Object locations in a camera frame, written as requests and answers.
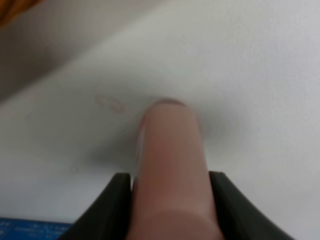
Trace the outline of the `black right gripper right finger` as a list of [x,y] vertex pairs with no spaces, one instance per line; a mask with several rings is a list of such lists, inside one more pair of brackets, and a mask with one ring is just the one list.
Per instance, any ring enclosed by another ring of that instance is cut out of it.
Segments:
[[223,172],[209,178],[219,227],[226,240],[291,240],[259,211]]

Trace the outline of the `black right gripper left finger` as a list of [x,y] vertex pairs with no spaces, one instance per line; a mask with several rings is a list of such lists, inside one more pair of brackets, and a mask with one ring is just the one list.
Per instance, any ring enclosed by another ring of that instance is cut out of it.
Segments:
[[60,240],[124,240],[131,217],[131,176],[116,173]]

